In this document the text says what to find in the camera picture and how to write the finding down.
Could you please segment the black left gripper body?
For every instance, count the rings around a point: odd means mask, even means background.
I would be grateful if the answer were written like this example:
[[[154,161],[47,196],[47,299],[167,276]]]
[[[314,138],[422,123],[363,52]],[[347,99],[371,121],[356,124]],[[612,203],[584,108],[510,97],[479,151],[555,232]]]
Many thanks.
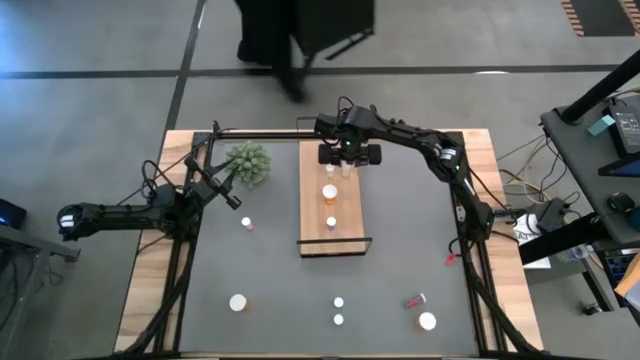
[[[190,182],[185,188],[185,198],[199,208],[204,208],[218,195],[226,200],[226,203],[233,209],[237,210],[242,202],[231,194],[232,190],[225,190],[219,187],[220,182],[215,176],[210,177],[208,174],[208,166],[201,167],[193,157],[187,157],[184,161],[188,170],[194,171],[200,175],[198,181]]]

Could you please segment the green succulent in white pot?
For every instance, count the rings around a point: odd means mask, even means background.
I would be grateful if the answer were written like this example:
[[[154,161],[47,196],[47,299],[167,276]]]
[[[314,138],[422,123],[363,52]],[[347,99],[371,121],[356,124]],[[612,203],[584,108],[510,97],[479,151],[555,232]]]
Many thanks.
[[[235,179],[248,189],[262,183],[271,172],[271,157],[260,144],[233,145],[226,151],[226,160],[230,161],[228,172],[235,172]]]

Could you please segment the wooden tray board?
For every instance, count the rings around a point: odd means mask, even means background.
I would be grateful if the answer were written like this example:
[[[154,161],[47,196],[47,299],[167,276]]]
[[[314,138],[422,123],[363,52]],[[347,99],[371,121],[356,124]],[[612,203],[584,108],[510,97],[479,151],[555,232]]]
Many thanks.
[[[365,235],[360,176],[352,168],[348,178],[341,168],[335,168],[334,177],[326,176],[325,166],[318,163],[318,145],[313,137],[314,119],[298,118],[296,126],[299,140],[299,194],[300,240],[298,248],[303,257],[352,256],[367,253],[372,239]],[[322,188],[333,184],[338,189],[336,201],[326,204]],[[333,216],[337,224],[329,230],[326,219]]]

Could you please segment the black office chair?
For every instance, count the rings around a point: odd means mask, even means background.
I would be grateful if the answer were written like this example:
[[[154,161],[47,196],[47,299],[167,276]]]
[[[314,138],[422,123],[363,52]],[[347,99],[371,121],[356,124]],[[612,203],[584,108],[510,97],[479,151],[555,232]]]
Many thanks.
[[[309,65],[322,51],[343,41],[330,61],[374,34],[375,0],[294,0],[294,38]]]

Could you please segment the person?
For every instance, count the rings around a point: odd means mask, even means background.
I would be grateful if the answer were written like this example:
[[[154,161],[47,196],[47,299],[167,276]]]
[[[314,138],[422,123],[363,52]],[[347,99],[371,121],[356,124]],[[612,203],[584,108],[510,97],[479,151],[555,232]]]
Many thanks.
[[[234,0],[241,18],[237,58],[270,67],[288,98],[305,100],[302,81],[293,70],[291,37],[296,30],[295,0]]]

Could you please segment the white paper sheet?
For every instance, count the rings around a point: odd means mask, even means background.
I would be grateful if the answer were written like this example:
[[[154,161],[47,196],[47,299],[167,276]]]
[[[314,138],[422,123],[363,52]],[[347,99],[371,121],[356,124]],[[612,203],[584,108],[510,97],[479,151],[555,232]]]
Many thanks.
[[[513,225],[513,232],[520,245],[536,239],[541,235],[541,231],[537,228],[537,217],[535,214],[525,214],[520,216]],[[526,264],[526,270],[547,270],[551,268],[548,257]]]

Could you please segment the grey side table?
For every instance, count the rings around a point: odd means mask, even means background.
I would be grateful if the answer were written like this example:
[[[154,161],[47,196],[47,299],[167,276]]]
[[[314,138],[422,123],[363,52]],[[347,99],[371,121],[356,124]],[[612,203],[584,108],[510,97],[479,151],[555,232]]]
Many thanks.
[[[0,360],[7,360],[51,256],[75,262],[80,251],[0,225]]]

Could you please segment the black device blue screen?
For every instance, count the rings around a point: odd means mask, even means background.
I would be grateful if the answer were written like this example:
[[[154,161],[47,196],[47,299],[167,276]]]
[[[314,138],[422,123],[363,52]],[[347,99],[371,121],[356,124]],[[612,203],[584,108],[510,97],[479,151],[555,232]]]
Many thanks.
[[[0,199],[0,225],[20,230],[25,222],[27,211],[9,201]]]

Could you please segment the grey side desk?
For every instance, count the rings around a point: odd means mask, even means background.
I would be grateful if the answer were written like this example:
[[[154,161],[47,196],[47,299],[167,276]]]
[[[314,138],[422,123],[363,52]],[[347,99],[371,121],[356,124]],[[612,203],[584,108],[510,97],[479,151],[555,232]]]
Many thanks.
[[[640,178],[600,176],[598,170],[619,157],[608,132],[597,136],[588,132],[588,128],[603,117],[607,106],[608,103],[596,105],[581,117],[578,125],[565,123],[555,110],[543,113],[540,119],[611,238],[621,245],[636,245],[640,244],[640,231],[629,224],[624,214],[614,213],[607,205],[607,198],[624,192],[640,206]]]

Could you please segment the black desk leg bar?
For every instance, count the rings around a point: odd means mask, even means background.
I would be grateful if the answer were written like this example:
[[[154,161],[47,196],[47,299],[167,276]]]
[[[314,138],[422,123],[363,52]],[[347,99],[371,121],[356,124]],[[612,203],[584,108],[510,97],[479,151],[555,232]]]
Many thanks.
[[[563,225],[551,232],[519,246],[519,255],[523,265],[568,250],[578,245],[593,244],[598,250],[615,249],[620,246],[595,213],[588,214],[570,224]]]

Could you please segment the clear plastic water bottle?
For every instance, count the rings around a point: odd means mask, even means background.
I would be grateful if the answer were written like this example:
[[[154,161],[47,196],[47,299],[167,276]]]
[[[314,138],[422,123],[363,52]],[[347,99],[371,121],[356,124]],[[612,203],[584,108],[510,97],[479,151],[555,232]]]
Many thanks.
[[[593,248],[591,245],[581,244],[557,253],[556,257],[562,263],[569,263],[586,259],[592,254]]]

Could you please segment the teal box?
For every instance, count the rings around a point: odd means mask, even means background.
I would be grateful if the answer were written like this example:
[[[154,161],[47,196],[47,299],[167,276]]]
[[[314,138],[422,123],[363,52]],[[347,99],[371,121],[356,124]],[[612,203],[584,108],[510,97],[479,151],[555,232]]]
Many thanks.
[[[604,115],[599,120],[594,122],[588,129],[587,132],[591,136],[598,136],[599,134],[608,130],[608,128],[615,123],[615,120],[610,115]]]

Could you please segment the black pole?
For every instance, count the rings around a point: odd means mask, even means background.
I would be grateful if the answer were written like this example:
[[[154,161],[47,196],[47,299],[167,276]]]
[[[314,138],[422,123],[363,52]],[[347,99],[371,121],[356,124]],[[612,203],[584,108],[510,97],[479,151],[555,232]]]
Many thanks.
[[[578,124],[593,107],[613,94],[618,88],[640,74],[640,49],[617,66],[606,77],[589,89],[569,107],[559,112],[560,119],[569,124]]]

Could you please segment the black computer mouse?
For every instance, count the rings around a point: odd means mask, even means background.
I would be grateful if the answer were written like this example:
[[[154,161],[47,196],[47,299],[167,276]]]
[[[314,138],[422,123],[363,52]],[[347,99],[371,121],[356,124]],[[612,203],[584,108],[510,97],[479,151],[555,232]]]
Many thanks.
[[[635,201],[625,192],[611,194],[606,203],[611,210],[622,214],[629,213],[636,207]]]

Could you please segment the black power adapter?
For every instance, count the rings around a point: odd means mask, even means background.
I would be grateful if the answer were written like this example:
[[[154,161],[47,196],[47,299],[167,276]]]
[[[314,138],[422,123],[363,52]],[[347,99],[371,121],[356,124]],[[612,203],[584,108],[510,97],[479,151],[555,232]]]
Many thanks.
[[[608,114],[614,124],[609,132],[620,157],[640,152],[640,111],[628,105],[611,105]]]

